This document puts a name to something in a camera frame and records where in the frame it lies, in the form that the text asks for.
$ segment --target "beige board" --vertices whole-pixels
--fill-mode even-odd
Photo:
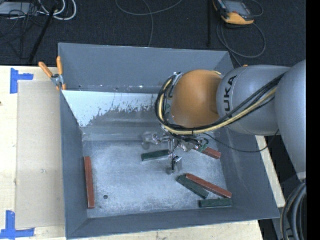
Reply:
[[[16,228],[64,226],[59,92],[51,81],[19,81]]]
[[[32,188],[27,188],[24,179],[30,178],[33,173],[20,173],[20,166],[17,167],[16,172],[16,160],[21,163],[20,154],[25,160],[30,161],[35,157],[35,153],[32,152],[28,145],[25,146],[25,150],[22,148],[22,143],[17,147],[17,132],[20,136],[19,140],[21,141],[23,135],[22,133],[29,133],[29,138],[32,139],[38,138],[38,141],[44,141],[44,136],[49,136],[51,143],[59,142],[61,133],[60,129],[60,105],[59,105],[59,92],[56,91],[54,85],[50,79],[43,73],[39,67],[15,67],[16,70],[19,70],[20,74],[31,73],[34,74],[33,81],[19,81],[19,92],[18,94],[10,94],[10,66],[0,66],[0,72],[2,77],[0,78],[0,130],[2,133],[2,138],[0,138],[0,143],[2,144],[2,152],[0,152],[0,209],[2,215],[0,216],[0,229],[5,225],[5,211],[12,210],[17,212],[16,214],[16,228],[29,228],[29,225],[36,227],[34,237],[26,237],[26,239],[65,239],[65,222],[64,222],[64,207],[63,202],[62,206],[58,206],[56,209],[57,203],[52,201],[57,197],[57,194],[60,192],[62,197],[62,181],[58,180],[57,184],[48,185],[48,177],[52,177],[53,174],[35,174],[40,175],[41,180],[38,179],[38,191],[34,191]],[[50,70],[55,74],[57,68],[50,68]],[[18,105],[18,95],[19,95],[19,114],[17,113]],[[50,111],[53,112],[53,116],[50,116],[49,120],[54,120],[55,116],[58,118],[58,122],[51,121],[46,124],[38,124],[35,122],[39,120],[42,122],[47,122],[44,118],[44,114],[50,114]],[[33,123],[23,123],[24,115],[22,114],[32,114],[29,116],[32,118]],[[53,135],[53,132],[49,132],[54,129],[57,139]],[[262,136],[258,136],[258,143],[260,148],[264,147],[266,142]],[[51,161],[51,168],[59,168],[60,176],[62,177],[62,165],[54,165],[54,162],[57,162],[53,158],[60,158],[57,156],[60,154],[60,145],[59,143],[54,152],[54,149],[48,149],[48,142],[45,145],[39,146],[37,150],[38,153],[42,154],[42,157],[39,159],[44,159],[44,156],[51,155],[48,160]],[[266,165],[268,176],[270,178],[271,186],[275,192],[275,197],[278,203],[278,206],[283,206],[284,198],[280,188],[280,184],[277,178],[277,174],[272,164],[270,158],[270,153],[268,150],[264,150],[262,154],[265,154],[263,161]],[[36,165],[33,164],[33,171],[37,171]],[[24,203],[29,202],[27,207],[24,207]],[[200,226],[200,227],[190,227],[190,228],[181,228],[173,230],[164,230],[156,232],[141,232],[134,234],[123,234],[123,235],[114,235],[109,237],[94,237],[90,239],[97,240],[122,240],[122,239],[253,239],[253,240],[262,240],[262,234],[258,221],[248,221],[248,222],[235,222],[235,223],[226,223],[226,224],[217,224],[209,226]]]

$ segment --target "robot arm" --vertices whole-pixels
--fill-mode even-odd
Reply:
[[[167,133],[183,138],[221,127],[260,136],[279,131],[296,172],[306,178],[306,61],[292,68],[240,67],[225,76],[198,69],[177,77],[169,78],[156,103]]]

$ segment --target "black floor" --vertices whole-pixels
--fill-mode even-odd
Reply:
[[[32,3],[37,6],[36,10],[40,8],[38,0],[8,1]],[[55,4],[55,0],[41,1],[48,10]],[[66,9],[59,14],[61,18],[70,17],[74,12],[72,1],[65,1]],[[307,0],[255,1],[263,8],[263,14],[255,19],[257,27],[226,28],[223,32],[229,48],[245,55],[232,57],[234,67],[244,64],[292,67],[305,60]],[[36,44],[48,15],[26,15],[21,19],[8,19],[8,15],[1,15],[0,65],[35,66],[43,61],[55,67],[57,44],[61,42],[226,50],[218,36],[221,33],[217,32],[220,18],[212,7],[209,11],[211,28],[208,30],[208,0],[75,0],[75,3],[75,17],[71,20],[53,18],[38,47]],[[259,4],[251,0],[245,3],[253,14],[262,12]],[[62,4],[59,2],[57,6],[60,9]],[[277,137],[272,143],[270,152],[280,183],[288,183],[295,176],[295,171],[281,138]],[[260,228],[265,240],[277,239],[271,220],[260,221]]]

